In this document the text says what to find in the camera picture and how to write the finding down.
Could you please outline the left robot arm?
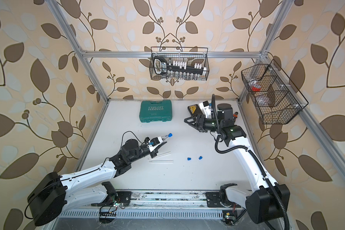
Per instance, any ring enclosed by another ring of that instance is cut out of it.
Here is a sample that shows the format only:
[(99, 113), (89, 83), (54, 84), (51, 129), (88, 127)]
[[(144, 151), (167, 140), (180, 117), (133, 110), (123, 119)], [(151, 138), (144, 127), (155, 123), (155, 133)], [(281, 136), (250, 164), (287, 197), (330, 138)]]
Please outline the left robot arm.
[(110, 180), (130, 170), (133, 162), (147, 155), (156, 157), (166, 143), (163, 137), (146, 138), (141, 144), (130, 139), (115, 156), (97, 166), (63, 175), (47, 174), (27, 198), (34, 225), (46, 225), (61, 213), (81, 206), (112, 206), (117, 192)]

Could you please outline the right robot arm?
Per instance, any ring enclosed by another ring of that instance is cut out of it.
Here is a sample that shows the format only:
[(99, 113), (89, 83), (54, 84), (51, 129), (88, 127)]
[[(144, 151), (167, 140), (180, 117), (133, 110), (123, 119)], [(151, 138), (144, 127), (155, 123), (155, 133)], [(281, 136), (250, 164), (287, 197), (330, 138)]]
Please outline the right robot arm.
[(227, 215), (227, 224), (234, 225), (247, 213), (255, 224), (265, 223), (271, 230), (274, 227), (270, 221), (277, 218), (283, 219), (285, 230), (290, 229), (287, 215), (290, 191), (286, 185), (280, 185), (261, 163), (246, 133), (235, 123), (238, 113), (232, 106), (228, 103), (215, 106), (204, 101), (187, 109), (190, 117), (184, 122), (201, 133), (210, 133), (217, 153), (234, 153), (249, 180), (250, 189), (240, 188), (236, 183), (220, 187), (218, 200), (221, 206), (243, 208), (236, 217)]

